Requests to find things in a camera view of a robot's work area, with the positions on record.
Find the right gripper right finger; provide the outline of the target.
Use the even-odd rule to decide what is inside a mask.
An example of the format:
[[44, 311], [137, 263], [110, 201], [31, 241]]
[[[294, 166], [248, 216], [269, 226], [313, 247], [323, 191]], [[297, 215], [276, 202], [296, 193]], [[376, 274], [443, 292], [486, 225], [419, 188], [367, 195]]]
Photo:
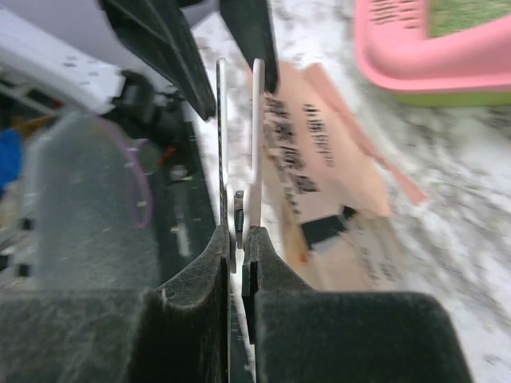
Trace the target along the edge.
[[259, 382], [470, 382], [446, 310], [416, 292], [320, 292], [275, 252], [244, 245], [242, 296]]

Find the green cat litter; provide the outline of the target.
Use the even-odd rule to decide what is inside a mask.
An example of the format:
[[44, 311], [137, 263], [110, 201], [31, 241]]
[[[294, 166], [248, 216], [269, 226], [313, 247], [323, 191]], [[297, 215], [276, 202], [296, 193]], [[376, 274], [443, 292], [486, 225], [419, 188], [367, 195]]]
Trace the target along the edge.
[[429, 34], [438, 38], [507, 16], [510, 0], [430, 1]]

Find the pink green litter box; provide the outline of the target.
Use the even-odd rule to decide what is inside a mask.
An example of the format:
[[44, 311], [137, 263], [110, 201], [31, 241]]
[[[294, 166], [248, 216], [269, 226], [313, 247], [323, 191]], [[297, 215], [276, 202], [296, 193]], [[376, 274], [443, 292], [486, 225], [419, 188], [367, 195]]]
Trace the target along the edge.
[[431, 38], [428, 11], [428, 1], [357, 1], [361, 74], [414, 106], [509, 104], [510, 17]]

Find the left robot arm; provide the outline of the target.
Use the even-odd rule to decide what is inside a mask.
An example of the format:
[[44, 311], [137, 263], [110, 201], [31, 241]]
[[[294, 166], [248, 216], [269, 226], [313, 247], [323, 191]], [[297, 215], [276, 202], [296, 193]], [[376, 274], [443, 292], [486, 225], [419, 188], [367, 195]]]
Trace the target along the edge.
[[[182, 1], [101, 1], [118, 41], [172, 82], [203, 119], [216, 115], [209, 84]], [[265, 1], [222, 1], [220, 15], [246, 62], [277, 89], [279, 70]], [[48, 94], [118, 123], [132, 138], [161, 148], [179, 142], [180, 122], [155, 101], [150, 81], [80, 52], [9, 10], [1, 12], [1, 66]]]

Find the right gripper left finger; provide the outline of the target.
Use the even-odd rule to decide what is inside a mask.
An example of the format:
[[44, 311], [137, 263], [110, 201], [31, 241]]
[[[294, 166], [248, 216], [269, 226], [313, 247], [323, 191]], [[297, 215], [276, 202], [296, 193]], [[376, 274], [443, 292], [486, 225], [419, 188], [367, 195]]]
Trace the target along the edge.
[[2, 381], [228, 381], [229, 245], [217, 227], [155, 290], [3, 293]]

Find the peach cat litter bag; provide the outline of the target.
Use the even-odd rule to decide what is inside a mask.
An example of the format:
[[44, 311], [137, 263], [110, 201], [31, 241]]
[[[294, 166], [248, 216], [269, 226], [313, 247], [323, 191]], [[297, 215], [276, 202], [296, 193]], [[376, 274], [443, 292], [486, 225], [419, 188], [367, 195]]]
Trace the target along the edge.
[[263, 179], [283, 257], [318, 290], [403, 290], [389, 175], [413, 204], [426, 195], [362, 130], [323, 67], [279, 63], [264, 101]]

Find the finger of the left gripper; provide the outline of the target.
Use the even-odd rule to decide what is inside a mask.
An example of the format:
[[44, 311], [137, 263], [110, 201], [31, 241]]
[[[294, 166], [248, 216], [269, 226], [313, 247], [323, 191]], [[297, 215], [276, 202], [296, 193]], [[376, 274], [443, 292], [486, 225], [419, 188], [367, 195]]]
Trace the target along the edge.
[[188, 22], [174, 1], [99, 1], [121, 44], [171, 81], [204, 120], [216, 99]]
[[265, 90], [274, 93], [279, 84], [271, 7], [267, 0], [219, 0], [220, 15], [247, 64], [265, 63]]

